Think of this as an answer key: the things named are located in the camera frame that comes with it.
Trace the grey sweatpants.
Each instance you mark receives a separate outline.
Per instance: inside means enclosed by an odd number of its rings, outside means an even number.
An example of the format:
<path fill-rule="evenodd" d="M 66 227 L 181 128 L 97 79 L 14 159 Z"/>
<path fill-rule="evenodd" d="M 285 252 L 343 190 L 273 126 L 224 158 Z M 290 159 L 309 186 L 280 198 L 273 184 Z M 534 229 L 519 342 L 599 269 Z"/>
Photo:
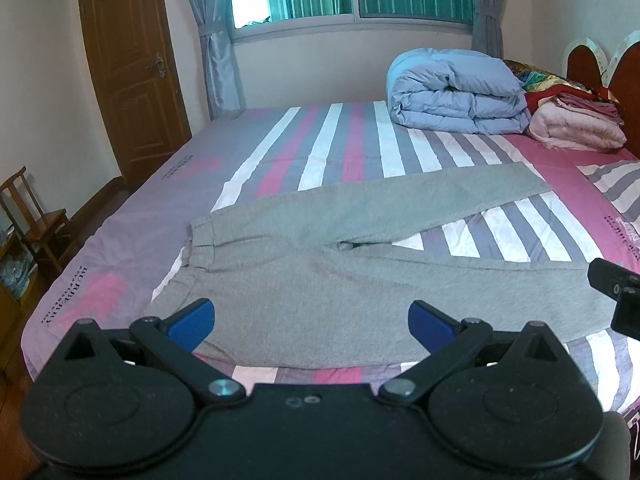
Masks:
<path fill-rule="evenodd" d="M 404 246 L 418 233 L 547 191 L 520 162 L 268 195 L 192 223 L 186 263 L 148 307 L 166 318 L 206 298 L 206 356 L 243 366 L 417 361 L 410 304 L 498 330 L 548 323 L 562 341 L 603 330 L 613 300 L 583 262 L 510 262 Z"/>

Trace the striped grey white pillow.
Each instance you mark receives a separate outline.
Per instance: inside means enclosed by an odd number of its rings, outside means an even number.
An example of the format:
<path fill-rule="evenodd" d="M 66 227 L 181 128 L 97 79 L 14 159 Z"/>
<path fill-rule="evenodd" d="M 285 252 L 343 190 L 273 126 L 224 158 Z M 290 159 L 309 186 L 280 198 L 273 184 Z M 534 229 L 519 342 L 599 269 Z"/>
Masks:
<path fill-rule="evenodd" d="M 607 165 L 578 166 L 577 169 L 639 231 L 640 162 L 621 160 Z"/>

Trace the striped pink grey bed sheet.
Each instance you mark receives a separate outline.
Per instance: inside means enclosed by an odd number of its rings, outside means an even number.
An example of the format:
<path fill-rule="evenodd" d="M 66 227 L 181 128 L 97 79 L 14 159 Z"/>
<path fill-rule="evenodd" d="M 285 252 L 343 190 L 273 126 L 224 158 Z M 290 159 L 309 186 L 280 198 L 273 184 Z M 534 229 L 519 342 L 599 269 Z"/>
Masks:
<path fill-rule="evenodd" d="M 608 411 L 639 397 L 639 344 L 616 333 L 602 258 L 639 267 L 623 215 L 639 164 L 524 134 L 405 128 L 381 102 L 217 119 L 108 218 L 22 336 L 37 376 L 80 318 L 124 328 L 198 298 L 196 355 L 239 382 L 382 377 L 422 360 L 414 300 L 498 330 L 547 323 Z"/>

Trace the small wooden chair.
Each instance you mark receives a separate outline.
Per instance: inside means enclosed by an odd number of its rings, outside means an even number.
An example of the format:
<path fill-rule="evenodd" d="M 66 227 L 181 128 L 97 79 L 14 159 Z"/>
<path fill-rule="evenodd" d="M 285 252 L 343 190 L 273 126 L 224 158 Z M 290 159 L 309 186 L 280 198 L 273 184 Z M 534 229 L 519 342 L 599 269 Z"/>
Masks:
<path fill-rule="evenodd" d="M 35 262 L 60 275 L 80 244 L 64 208 L 45 211 L 21 166 L 1 183 L 1 208 Z"/>

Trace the colourful red folded blanket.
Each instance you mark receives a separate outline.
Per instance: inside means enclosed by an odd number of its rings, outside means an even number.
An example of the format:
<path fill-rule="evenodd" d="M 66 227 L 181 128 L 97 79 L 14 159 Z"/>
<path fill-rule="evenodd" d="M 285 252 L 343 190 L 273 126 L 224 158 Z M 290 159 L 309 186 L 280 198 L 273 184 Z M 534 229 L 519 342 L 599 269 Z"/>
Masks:
<path fill-rule="evenodd" d="M 615 106 L 619 112 L 622 110 L 620 101 L 604 87 L 587 87 L 580 82 L 565 79 L 557 74 L 518 61 L 504 60 L 504 64 L 520 81 L 525 91 L 530 114 L 534 114 L 543 102 L 561 93 L 571 94 L 587 101 L 608 103 Z"/>

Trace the dark red wooden headboard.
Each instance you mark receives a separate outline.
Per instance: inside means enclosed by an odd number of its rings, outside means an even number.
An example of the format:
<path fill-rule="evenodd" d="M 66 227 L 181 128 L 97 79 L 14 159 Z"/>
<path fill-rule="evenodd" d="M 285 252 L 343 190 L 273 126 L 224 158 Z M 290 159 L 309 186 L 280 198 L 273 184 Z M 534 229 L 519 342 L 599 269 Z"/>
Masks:
<path fill-rule="evenodd" d="M 639 32 L 634 30 L 611 56 L 588 37 L 571 41 L 564 51 L 563 72 L 587 87 L 608 90 L 620 101 L 625 148 L 639 157 Z"/>

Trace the folded light blue duvet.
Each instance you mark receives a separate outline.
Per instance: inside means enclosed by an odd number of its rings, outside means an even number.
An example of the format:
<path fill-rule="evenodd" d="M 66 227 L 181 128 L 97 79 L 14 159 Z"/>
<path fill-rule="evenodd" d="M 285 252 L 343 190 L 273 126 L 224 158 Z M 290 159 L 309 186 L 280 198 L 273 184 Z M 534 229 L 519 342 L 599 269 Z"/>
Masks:
<path fill-rule="evenodd" d="M 406 128 L 522 133 L 530 122 L 521 81 L 500 58 L 463 49 L 413 49 L 386 75 L 390 118 Z"/>

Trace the brown wooden door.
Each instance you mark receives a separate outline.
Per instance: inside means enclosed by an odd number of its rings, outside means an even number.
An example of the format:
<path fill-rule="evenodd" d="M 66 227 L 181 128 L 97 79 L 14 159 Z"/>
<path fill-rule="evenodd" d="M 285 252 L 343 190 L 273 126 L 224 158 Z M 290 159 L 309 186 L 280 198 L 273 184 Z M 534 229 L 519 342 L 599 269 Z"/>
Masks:
<path fill-rule="evenodd" d="M 135 190 L 191 139 L 165 0 L 79 0 L 89 72 L 114 156 Z M 153 63 L 163 55 L 167 76 Z"/>

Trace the grey right curtain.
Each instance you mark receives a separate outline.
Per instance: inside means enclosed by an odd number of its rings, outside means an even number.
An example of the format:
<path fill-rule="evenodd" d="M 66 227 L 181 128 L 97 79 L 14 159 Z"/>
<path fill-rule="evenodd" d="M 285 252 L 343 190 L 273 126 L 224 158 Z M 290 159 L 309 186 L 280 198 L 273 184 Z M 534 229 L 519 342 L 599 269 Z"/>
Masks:
<path fill-rule="evenodd" d="M 501 20 L 506 0 L 471 0 L 472 49 L 494 58 L 503 57 Z"/>

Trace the grey curtain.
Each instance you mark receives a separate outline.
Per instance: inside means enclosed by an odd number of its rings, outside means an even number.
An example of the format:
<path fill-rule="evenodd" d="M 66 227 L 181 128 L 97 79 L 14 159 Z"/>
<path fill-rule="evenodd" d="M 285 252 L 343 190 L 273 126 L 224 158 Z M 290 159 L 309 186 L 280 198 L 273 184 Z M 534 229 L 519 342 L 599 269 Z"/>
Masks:
<path fill-rule="evenodd" d="M 209 117 L 216 119 L 242 107 L 231 42 L 231 0 L 188 1 L 198 26 Z"/>
<path fill-rule="evenodd" d="M 501 20 L 506 0 L 471 0 L 472 49 L 494 58 L 503 57 Z"/>

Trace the grey left curtain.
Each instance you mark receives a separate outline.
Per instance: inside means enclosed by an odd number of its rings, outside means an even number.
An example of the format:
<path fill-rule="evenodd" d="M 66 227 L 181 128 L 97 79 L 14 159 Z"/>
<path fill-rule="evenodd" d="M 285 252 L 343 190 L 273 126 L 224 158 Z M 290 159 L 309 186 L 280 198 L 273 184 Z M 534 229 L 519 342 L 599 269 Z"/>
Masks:
<path fill-rule="evenodd" d="M 231 42 L 231 0 L 188 1 L 198 26 L 209 117 L 216 119 L 242 107 Z"/>

